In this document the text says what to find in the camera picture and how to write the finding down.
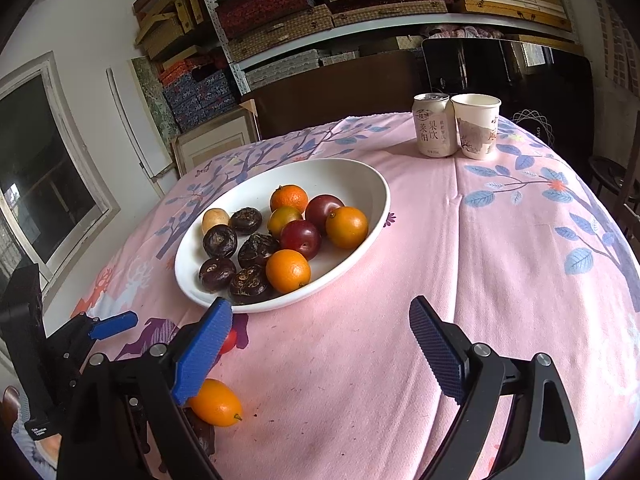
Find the dark water chestnut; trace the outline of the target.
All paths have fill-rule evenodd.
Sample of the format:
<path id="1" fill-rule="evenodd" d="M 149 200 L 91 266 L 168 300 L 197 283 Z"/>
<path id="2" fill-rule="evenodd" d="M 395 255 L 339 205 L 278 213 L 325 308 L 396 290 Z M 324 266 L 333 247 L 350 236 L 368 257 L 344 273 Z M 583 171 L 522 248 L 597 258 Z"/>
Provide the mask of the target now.
<path id="1" fill-rule="evenodd" d="M 235 230 L 226 224 L 217 224 L 203 237 L 203 248 L 209 258 L 231 258 L 238 248 Z"/>
<path id="2" fill-rule="evenodd" d="M 270 299 L 273 288 L 263 266 L 248 266 L 236 272 L 229 284 L 229 294 L 234 304 L 256 304 Z"/>
<path id="3" fill-rule="evenodd" d="M 213 257 L 201 265 L 198 280 L 206 292 L 219 292 L 230 284 L 235 274 L 236 267 L 231 259 Z"/>
<path id="4" fill-rule="evenodd" d="M 229 222 L 240 235 L 255 233 L 262 225 L 262 213 L 253 207 L 244 207 L 232 214 Z"/>
<path id="5" fill-rule="evenodd" d="M 248 237 L 238 252 L 241 268 L 265 266 L 269 258 L 280 250 L 280 242 L 270 234 L 254 233 Z"/>

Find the orange kumquat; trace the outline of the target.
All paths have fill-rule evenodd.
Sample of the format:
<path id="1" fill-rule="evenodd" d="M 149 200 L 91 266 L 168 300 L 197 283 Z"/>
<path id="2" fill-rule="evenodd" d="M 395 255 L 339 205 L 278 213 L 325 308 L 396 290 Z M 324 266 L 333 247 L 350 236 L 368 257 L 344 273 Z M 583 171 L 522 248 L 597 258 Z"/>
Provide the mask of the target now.
<path id="1" fill-rule="evenodd" d="M 311 280 L 306 258 L 292 249 L 281 249 L 267 261 L 266 275 L 271 286 L 280 294 L 295 292 Z"/>
<path id="2" fill-rule="evenodd" d="M 368 218 L 357 208 L 338 207 L 326 219 L 326 235 L 337 248 L 355 249 L 367 238 L 368 233 Z"/>
<path id="3" fill-rule="evenodd" d="M 231 427 L 243 420 L 239 398 L 223 382 L 207 378 L 200 391 L 188 400 L 189 408 L 215 427 Z"/>

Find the pale orange loquat fruit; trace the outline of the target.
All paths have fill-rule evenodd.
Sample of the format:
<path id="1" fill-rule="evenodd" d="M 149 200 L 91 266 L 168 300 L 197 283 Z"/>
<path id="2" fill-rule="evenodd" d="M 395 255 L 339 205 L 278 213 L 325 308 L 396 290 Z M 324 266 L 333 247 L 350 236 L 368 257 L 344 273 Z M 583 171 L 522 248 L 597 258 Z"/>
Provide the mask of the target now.
<path id="1" fill-rule="evenodd" d="M 228 226 L 230 216 L 221 208 L 209 208 L 207 209 L 201 221 L 202 234 L 206 235 L 207 232 L 214 226 Z"/>

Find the red cherry tomato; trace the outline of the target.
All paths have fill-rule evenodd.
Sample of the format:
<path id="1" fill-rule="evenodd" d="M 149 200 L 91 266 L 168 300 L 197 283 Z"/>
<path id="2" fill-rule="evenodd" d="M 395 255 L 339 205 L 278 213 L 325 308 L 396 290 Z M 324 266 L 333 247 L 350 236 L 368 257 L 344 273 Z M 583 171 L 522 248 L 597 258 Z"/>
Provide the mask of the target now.
<path id="1" fill-rule="evenodd" d="M 234 328 L 232 328 L 228 333 L 226 339 L 224 340 L 224 343 L 220 348 L 219 354 L 222 356 L 223 354 L 226 354 L 229 351 L 231 351 L 235 347 L 237 340 L 238 340 L 238 333 Z"/>
<path id="2" fill-rule="evenodd" d="M 317 228 L 307 220 L 293 220 L 283 228 L 280 235 L 283 249 L 299 252 L 307 260 L 313 259 L 321 247 L 321 235 Z"/>
<path id="3" fill-rule="evenodd" d="M 309 201 L 304 212 L 304 218 L 309 221 L 321 235 L 326 234 L 326 219 L 334 209 L 344 207 L 345 204 L 331 194 L 320 194 Z"/>

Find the dark window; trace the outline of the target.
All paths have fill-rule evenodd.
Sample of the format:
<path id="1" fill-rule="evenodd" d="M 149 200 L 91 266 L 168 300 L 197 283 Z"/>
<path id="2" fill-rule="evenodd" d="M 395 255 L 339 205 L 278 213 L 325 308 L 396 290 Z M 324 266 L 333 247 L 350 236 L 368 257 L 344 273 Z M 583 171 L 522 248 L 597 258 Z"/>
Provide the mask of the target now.
<path id="1" fill-rule="evenodd" d="M 1 286 L 38 266 L 58 286 L 119 206 L 81 139 L 47 52 L 1 78 Z"/>

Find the yellow-orange cherry tomato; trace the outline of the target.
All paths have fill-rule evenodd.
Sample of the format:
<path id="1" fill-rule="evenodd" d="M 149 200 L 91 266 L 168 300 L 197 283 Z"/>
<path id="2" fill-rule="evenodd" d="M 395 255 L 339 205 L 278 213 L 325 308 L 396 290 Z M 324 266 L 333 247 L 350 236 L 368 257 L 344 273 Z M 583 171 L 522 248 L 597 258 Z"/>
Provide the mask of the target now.
<path id="1" fill-rule="evenodd" d="M 283 229 L 292 221 L 302 220 L 303 216 L 299 210 L 292 206 L 282 206 L 271 213 L 267 222 L 269 233 L 278 240 Z"/>

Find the small orange tangerine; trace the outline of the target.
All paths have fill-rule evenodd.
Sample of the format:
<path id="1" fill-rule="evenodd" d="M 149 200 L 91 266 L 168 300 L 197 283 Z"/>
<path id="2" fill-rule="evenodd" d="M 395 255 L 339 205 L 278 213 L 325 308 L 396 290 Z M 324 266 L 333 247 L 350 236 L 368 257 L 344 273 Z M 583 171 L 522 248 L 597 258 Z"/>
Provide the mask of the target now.
<path id="1" fill-rule="evenodd" d="M 270 209 L 276 211 L 281 207 L 292 207 L 301 214 L 306 210 L 309 198 L 303 188 L 296 184 L 279 186 L 270 197 Z"/>

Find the white oval plate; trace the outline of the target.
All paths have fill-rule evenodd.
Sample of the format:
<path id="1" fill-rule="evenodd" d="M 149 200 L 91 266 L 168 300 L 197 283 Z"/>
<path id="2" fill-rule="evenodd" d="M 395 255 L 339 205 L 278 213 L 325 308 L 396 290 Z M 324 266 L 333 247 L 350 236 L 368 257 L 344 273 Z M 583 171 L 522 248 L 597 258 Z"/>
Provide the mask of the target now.
<path id="1" fill-rule="evenodd" d="M 378 170 L 356 160 L 294 162 L 232 188 L 186 231 L 179 288 L 207 307 L 277 310 L 307 298 L 367 257 L 390 210 Z"/>

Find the framed picture leaning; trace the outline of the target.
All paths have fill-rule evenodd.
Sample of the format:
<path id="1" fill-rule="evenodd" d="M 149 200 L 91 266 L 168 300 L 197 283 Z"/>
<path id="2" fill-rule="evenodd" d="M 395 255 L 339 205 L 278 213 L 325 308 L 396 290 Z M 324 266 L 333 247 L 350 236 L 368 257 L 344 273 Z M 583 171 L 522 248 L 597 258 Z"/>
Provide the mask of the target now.
<path id="1" fill-rule="evenodd" d="M 185 176 L 202 162 L 260 140 L 257 106 L 253 99 L 204 122 L 171 141 L 178 174 Z"/>

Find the white paper cup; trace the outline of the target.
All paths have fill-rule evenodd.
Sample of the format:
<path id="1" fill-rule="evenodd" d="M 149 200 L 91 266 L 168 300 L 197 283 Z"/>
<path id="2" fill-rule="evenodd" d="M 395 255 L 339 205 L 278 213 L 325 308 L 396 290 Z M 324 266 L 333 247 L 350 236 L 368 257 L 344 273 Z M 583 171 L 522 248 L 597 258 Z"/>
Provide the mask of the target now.
<path id="1" fill-rule="evenodd" d="M 451 98 L 460 140 L 466 157 L 491 159 L 496 150 L 501 101 L 479 93 L 457 94 Z"/>

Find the dark wooden chair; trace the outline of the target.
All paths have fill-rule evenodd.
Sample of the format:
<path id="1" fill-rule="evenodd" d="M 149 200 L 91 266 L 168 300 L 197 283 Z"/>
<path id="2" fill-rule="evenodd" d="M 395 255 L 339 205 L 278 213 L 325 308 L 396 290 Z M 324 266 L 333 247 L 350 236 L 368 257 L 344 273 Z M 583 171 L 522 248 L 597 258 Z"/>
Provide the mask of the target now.
<path id="1" fill-rule="evenodd" d="M 615 195 L 612 216 L 627 238 L 639 239 L 639 119 L 634 127 L 634 140 L 627 166 L 604 156 L 593 155 L 589 166 L 598 184 L 597 195 L 602 188 Z"/>

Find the stack of patterned boxes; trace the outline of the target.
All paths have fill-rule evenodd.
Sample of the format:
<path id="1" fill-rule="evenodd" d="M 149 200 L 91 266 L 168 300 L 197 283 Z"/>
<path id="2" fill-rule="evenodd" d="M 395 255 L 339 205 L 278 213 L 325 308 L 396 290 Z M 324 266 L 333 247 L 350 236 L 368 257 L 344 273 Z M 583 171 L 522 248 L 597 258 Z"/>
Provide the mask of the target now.
<path id="1" fill-rule="evenodd" d="M 164 98 L 180 131 L 186 133 L 232 108 L 236 99 L 227 71 L 214 63 L 184 60 L 160 77 Z"/>

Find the dark wooden cabinet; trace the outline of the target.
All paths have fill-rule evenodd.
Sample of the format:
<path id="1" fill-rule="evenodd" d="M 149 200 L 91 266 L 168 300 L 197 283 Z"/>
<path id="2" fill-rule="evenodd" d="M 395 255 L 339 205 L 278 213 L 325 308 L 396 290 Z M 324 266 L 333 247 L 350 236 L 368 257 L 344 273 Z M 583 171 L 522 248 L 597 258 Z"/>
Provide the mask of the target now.
<path id="1" fill-rule="evenodd" d="M 348 116 L 408 112 L 426 88 L 421 50 L 398 50 L 308 70 L 247 93 L 260 136 L 276 136 Z"/>

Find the metal storage shelf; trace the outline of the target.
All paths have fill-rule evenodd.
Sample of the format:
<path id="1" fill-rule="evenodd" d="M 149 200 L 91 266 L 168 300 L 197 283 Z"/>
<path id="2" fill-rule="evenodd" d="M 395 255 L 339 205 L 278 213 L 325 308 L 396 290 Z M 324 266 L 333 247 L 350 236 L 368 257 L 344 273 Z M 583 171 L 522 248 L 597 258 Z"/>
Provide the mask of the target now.
<path id="1" fill-rule="evenodd" d="M 204 0 L 241 94 L 256 70 L 343 38 L 431 25 L 491 27 L 576 44 L 568 0 Z"/>

